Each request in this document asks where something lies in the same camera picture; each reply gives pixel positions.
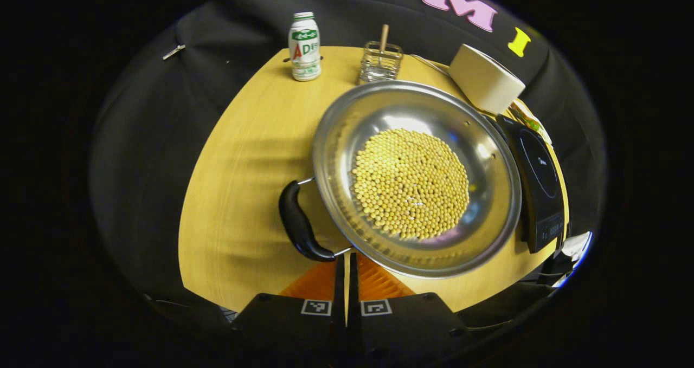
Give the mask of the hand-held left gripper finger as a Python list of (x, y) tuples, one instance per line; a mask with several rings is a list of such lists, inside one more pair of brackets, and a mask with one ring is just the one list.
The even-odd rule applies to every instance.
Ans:
[(414, 294), (361, 254), (349, 265), (347, 341), (357, 358), (441, 358), (471, 343), (437, 294)]
[(345, 330), (344, 255), (320, 262), (278, 294), (260, 293), (231, 324), (251, 358), (328, 358)]

